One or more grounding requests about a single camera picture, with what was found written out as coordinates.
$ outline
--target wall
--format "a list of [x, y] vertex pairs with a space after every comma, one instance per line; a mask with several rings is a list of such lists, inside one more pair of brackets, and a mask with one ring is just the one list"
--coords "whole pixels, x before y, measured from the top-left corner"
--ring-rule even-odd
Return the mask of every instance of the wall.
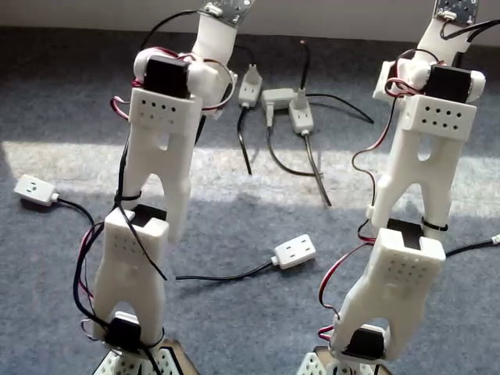
[[[2, 0], [0, 25], [147, 30], [164, 16], [199, 7], [202, 0]], [[258, 0], [243, 34], [417, 41], [434, 0]], [[480, 19], [500, 18], [500, 1], [482, 0]], [[165, 30], [195, 31], [195, 19]], [[477, 44], [500, 46], [500, 27]]]

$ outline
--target cable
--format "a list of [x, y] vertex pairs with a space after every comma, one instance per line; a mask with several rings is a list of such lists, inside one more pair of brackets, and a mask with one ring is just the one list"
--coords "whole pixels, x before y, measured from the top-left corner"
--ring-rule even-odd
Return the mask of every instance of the cable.
[[365, 246], [373, 246], [373, 244], [370, 244], [370, 243], [364, 243], [360, 246], [358, 246], [357, 248], [355, 248], [354, 250], [351, 250], [350, 252], [348, 252], [347, 254], [343, 255], [329, 270], [328, 272], [325, 274], [325, 276], [323, 277], [323, 279], [321, 280], [321, 284], [320, 284], [320, 290], [318, 292], [318, 299], [320, 300], [320, 304], [322, 305], [322, 307], [324, 307], [325, 309], [331, 309], [331, 310], [334, 310], [334, 313], [335, 315], [337, 316], [337, 318], [340, 320], [341, 316], [340, 314], [338, 313], [338, 311], [332, 306], [332, 305], [326, 305], [324, 302], [323, 302], [323, 293], [325, 292], [325, 288], [327, 287], [328, 285], [328, 281], [330, 281], [330, 278], [334, 275], [335, 271], [337, 271], [338, 267], [341, 266], [341, 264], [347, 259], [349, 258], [351, 255], [353, 255], [355, 252], [357, 252], [358, 250], [360, 250], [361, 248], [365, 247]]
[[245, 164], [247, 166], [248, 174], [252, 175], [252, 167], [250, 166], [250, 160], [248, 159], [247, 147], [245, 145], [245, 140], [243, 138], [243, 126], [245, 122], [245, 116], [248, 113], [248, 107], [241, 107], [240, 118], [237, 121], [237, 137], [240, 141], [241, 152], [243, 153], [243, 158], [245, 158]]
[[331, 207], [330, 198], [328, 198], [327, 189], [325, 189], [325, 185], [323, 184], [323, 180], [321, 179], [320, 172], [318, 167], [316, 166], [316, 162], [314, 161], [313, 150], [311, 149], [311, 142], [309, 140], [309, 132], [304, 132], [301, 134], [302, 139], [305, 143], [305, 149], [307, 151], [307, 156], [309, 157], [309, 162], [311, 163], [311, 168], [314, 171], [314, 177], [316, 178], [316, 182], [318, 183], [318, 188], [320, 190], [320, 194], [323, 197], [325, 203], [328, 207]]
[[245, 51], [248, 53], [248, 57], [250, 58], [250, 65], [256, 65], [257, 60], [255, 58], [255, 53], [249, 48], [244, 45], [234, 45], [235, 48], [239, 48], [242, 51]]
[[156, 375], [163, 375], [163, 372], [160, 371], [160, 369], [158, 367], [158, 363], [155, 361], [155, 357], [153, 357], [151, 350], [149, 350], [149, 348], [142, 343], [141, 343], [141, 349], [146, 354], [146, 357], [148, 357], [148, 360], [151, 363], [151, 366], [153, 367], [153, 371], [155, 371]]
[[[391, 114], [389, 115], [389, 120], [387, 121], [387, 124], [385, 125], [385, 128], [382, 130], [382, 134], [379, 136], [379, 138], [377, 139], [377, 141], [371, 145], [370, 147], [368, 148], [365, 148], [364, 150], [361, 150], [361, 151], [358, 151], [357, 153], [355, 153], [353, 156], [352, 156], [352, 159], [351, 159], [351, 164], [352, 164], [352, 168], [354, 168], [355, 170], [357, 170], [358, 172], [362, 172], [362, 173], [366, 173], [371, 181], [372, 181], [372, 204], [371, 205], [374, 205], [375, 204], [375, 194], [376, 194], [376, 183], [375, 183], [375, 177], [373, 176], [373, 174], [369, 171], [369, 170], [364, 170], [364, 169], [361, 169], [359, 168], [357, 165], [356, 165], [356, 159], [358, 158], [358, 156], [364, 154], [364, 153], [367, 153], [367, 152], [371, 152], [377, 148], [380, 147], [380, 145], [382, 145], [382, 143], [384, 142], [384, 139], [387, 137], [388, 135], [388, 132], [389, 132], [389, 129], [391, 128], [391, 124], [392, 124], [392, 119], [394, 118], [394, 113], [395, 113], [395, 110], [396, 110], [396, 104], [398, 102], [398, 98], [395, 98], [394, 101], [392, 102], [392, 107], [391, 107]], [[363, 229], [363, 227], [366, 225], [367, 223], [364, 223], [359, 229], [358, 229], [358, 233], [361, 231], [361, 229]]]
[[203, 128], [205, 127], [205, 122], [206, 122], [206, 116], [202, 116], [202, 118], [200, 119], [200, 124], [198, 125], [198, 130], [196, 131], [195, 145], [198, 144], [198, 141], [200, 140], [200, 137], [202, 136]]
[[175, 20], [176, 18], [178, 17], [181, 17], [181, 16], [190, 16], [191, 14], [195, 14], [195, 13], [198, 13], [200, 12], [199, 9], [192, 9], [192, 10], [183, 10], [182, 12], [179, 12], [177, 14], [174, 14], [173, 16], [170, 16], [170, 17], [167, 17], [165, 18], [164, 20], [158, 22], [152, 29], [151, 31], [149, 31], [148, 35], [146, 35], [145, 39], [143, 40], [142, 44], [141, 44], [141, 51], [143, 49], [145, 49], [147, 43], [149, 42], [149, 39], [151, 38], [151, 36], [160, 28], [162, 27], [163, 25], [167, 24], [168, 22], [172, 21], [172, 20]]
[[127, 104], [129, 105], [130, 102], [125, 102], [120, 96], [113, 96], [111, 101], [109, 102], [109, 104], [111, 105], [111, 108], [113, 111], [115, 111], [115, 113], [120, 116], [122, 119], [125, 119], [125, 120], [129, 120], [129, 116], [124, 112], [122, 111], [119, 107], [118, 107], [118, 103], [121, 103], [121, 104]]
[[265, 269], [271, 267], [272, 265], [273, 265], [272, 261], [266, 262], [253, 270], [250, 270], [248, 272], [245, 272], [245, 273], [243, 273], [241, 275], [237, 275], [237, 276], [228, 276], [228, 277], [176, 276], [175, 280], [236, 281], [236, 280], [241, 280], [241, 279], [244, 279], [246, 277], [255, 275], [256, 273], [259, 273], [261, 271], [264, 271]]
[[500, 25], [500, 20], [489, 20], [481, 23], [476, 23], [475, 25], [464, 27], [463, 29], [457, 30], [453, 33], [445, 35], [445, 28], [451, 23], [451, 21], [446, 21], [443, 23], [443, 27], [441, 28], [440, 36], [442, 39], [448, 41], [453, 38], [457, 38], [460, 35], [467, 34], [471, 31], [475, 31], [467, 38], [467, 42], [471, 43], [479, 34], [483, 33], [486, 30], [491, 29], [494, 26]]
[[307, 81], [307, 76], [309, 74], [309, 67], [311, 65], [311, 48], [307, 45], [305, 41], [300, 41], [300, 44], [304, 48], [305, 61], [304, 68], [302, 69], [302, 78], [300, 80], [300, 89], [305, 89], [305, 82]]
[[373, 121], [373, 119], [370, 116], [368, 116], [366, 113], [364, 113], [361, 109], [359, 109], [355, 105], [349, 103], [347, 100], [344, 100], [343, 98], [340, 98], [340, 97], [338, 97], [336, 95], [331, 95], [331, 94], [306, 94], [305, 96], [308, 97], [308, 98], [332, 98], [332, 99], [338, 100], [339, 102], [342, 102], [342, 103], [346, 104], [348, 107], [354, 109], [357, 113], [359, 113], [361, 116], [363, 116], [365, 118], [366, 122], [368, 122], [368, 123], [375, 123], [375, 121]]
[[94, 218], [92, 217], [92, 215], [85, 209], [85, 207], [83, 207], [82, 205], [79, 205], [78, 203], [75, 203], [75, 202], [71, 202], [71, 201], [68, 201], [66, 199], [62, 199], [62, 198], [57, 198], [57, 202], [59, 203], [62, 203], [64, 205], [70, 205], [71, 207], [74, 207], [76, 210], [80, 211], [81, 213], [83, 213], [87, 219], [88, 219], [88, 222], [90, 223], [91, 227], [95, 227], [95, 221], [94, 221]]
[[272, 127], [267, 127], [267, 148], [269, 149], [269, 153], [271, 154], [271, 157], [273, 158], [274, 162], [285, 172], [288, 172], [290, 174], [294, 174], [295, 176], [303, 176], [303, 177], [316, 177], [314, 173], [307, 173], [307, 172], [299, 172], [297, 170], [292, 170], [285, 166], [276, 156], [273, 150], [273, 143], [271, 142], [271, 136], [273, 135], [273, 128]]
[[222, 64], [220, 61], [217, 61], [214, 59], [203, 59], [203, 62], [204, 63], [215, 63], [215, 64], [219, 65], [220, 67], [222, 67], [222, 69], [226, 72], [227, 76], [229, 77], [230, 91], [229, 91], [229, 94], [226, 96], [226, 98], [224, 98], [217, 105], [212, 105], [210, 107], [203, 107], [202, 108], [203, 111], [212, 111], [214, 109], [220, 109], [220, 108], [224, 107], [231, 100], [231, 98], [233, 98], [234, 92], [236, 91], [236, 82], [234, 82], [234, 76], [231, 73], [231, 71], [227, 68], [227, 66]]
[[463, 252], [468, 252], [470, 250], [477, 250], [480, 248], [491, 248], [491, 247], [496, 247], [498, 245], [499, 244], [495, 244], [495, 242], [492, 239], [487, 241], [477, 242], [476, 244], [462, 246], [461, 248], [456, 248], [455, 250], [447, 252], [446, 258], [451, 258], [455, 255], [462, 254]]

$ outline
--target electrical plug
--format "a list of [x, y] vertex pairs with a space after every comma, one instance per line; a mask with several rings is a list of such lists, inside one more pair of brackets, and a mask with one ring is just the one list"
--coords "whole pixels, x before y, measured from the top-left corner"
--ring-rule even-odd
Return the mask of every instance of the electrical plug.
[[300, 89], [297, 91], [296, 98], [290, 102], [288, 110], [290, 112], [291, 124], [296, 134], [313, 131], [313, 114], [305, 96], [305, 90]]
[[238, 101], [241, 106], [253, 108], [259, 100], [260, 91], [263, 88], [263, 78], [257, 70], [256, 64], [251, 64], [241, 82]]
[[57, 202], [59, 194], [55, 191], [55, 186], [39, 180], [36, 177], [24, 174], [14, 188], [14, 192], [22, 199], [49, 207]]
[[295, 97], [295, 91], [291, 88], [278, 88], [262, 92], [262, 108], [266, 113], [267, 127], [273, 127], [274, 111], [288, 108]]
[[271, 258], [273, 265], [279, 265], [282, 270], [286, 270], [313, 259], [316, 256], [316, 249], [309, 235], [303, 234], [277, 246], [274, 255]]

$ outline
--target circuit board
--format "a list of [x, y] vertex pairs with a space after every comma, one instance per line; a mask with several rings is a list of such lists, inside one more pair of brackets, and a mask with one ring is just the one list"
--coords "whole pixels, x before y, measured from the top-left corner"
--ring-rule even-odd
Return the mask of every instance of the circuit board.
[[456, 14], [455, 23], [473, 25], [476, 23], [478, 9], [479, 0], [437, 0], [434, 15], [452, 12]]
[[205, 5], [212, 3], [222, 9], [221, 20], [230, 25], [239, 25], [257, 0], [205, 0]]

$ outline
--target gray carpet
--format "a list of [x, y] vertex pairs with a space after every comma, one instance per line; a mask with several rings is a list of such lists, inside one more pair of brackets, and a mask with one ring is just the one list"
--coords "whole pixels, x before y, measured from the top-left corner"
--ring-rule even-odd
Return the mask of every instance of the gray carpet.
[[[134, 53], [143, 34], [88, 30], [0, 29], [0, 373], [88, 374], [105, 351], [80, 332], [71, 281], [85, 219], [70, 209], [47, 213], [21, 207], [16, 179], [33, 174], [56, 184], [62, 196], [98, 218], [112, 204], [127, 124], [109, 108], [112, 95], [128, 97]], [[188, 34], [157, 42], [187, 51]], [[296, 37], [241, 36], [258, 53], [267, 88], [298, 85], [301, 50]], [[388, 106], [371, 98], [381, 62], [411, 47], [372, 41], [309, 40], [313, 58], [309, 92], [324, 91], [356, 103], [377, 121], [369, 125], [341, 105], [315, 100], [320, 158], [334, 208], [325, 209], [314, 179], [280, 171], [266, 150], [263, 113], [249, 114], [246, 138], [254, 177], [245, 174], [238, 149], [234, 101], [218, 122], [208, 121], [192, 166], [187, 232], [168, 260], [176, 274], [227, 275], [265, 262], [278, 244], [307, 233], [318, 255], [287, 272], [272, 270], [232, 284], [169, 282], [165, 325], [203, 374], [294, 374], [332, 315], [316, 299], [325, 270], [358, 241], [357, 225], [369, 201], [365, 176], [350, 156], [376, 139]], [[483, 71], [487, 90], [459, 165], [445, 247], [496, 234], [500, 161], [500, 49], [474, 47], [466, 66]], [[230, 67], [245, 72], [236, 52]], [[308, 168], [302, 141], [286, 114], [277, 116], [277, 153]], [[390, 142], [359, 161], [381, 173]], [[159, 182], [145, 201], [162, 206]], [[395, 215], [419, 219], [418, 190]], [[93, 275], [102, 244], [89, 255]], [[343, 266], [326, 298], [341, 304], [360, 276], [368, 252]], [[403, 357], [388, 363], [396, 374], [498, 373], [498, 253], [471, 252], [449, 260], [427, 303], [426, 318]]]

